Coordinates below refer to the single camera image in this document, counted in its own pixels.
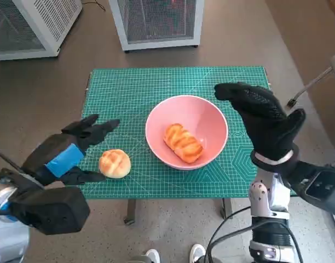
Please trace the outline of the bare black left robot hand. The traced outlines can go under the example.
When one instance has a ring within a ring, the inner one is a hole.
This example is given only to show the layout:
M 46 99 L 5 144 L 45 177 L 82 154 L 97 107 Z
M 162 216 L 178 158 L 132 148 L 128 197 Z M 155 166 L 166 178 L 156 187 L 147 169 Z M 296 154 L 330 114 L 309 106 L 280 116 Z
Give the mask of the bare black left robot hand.
M 96 171 L 83 170 L 78 164 L 90 146 L 104 141 L 118 127 L 119 119 L 96 124 L 99 115 L 89 115 L 49 136 L 24 161 L 21 169 L 44 186 L 61 181 L 64 185 L 105 181 Z

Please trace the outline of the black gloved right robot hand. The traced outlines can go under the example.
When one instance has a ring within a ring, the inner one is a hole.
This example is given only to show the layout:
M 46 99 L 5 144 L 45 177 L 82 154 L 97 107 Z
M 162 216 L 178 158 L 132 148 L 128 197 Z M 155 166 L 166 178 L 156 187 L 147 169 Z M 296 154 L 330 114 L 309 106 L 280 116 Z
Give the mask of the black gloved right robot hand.
M 287 115 L 270 90 L 241 82 L 216 84 L 215 97 L 229 101 L 241 116 L 256 153 L 279 161 L 293 150 L 293 141 L 306 118 L 303 109 Z

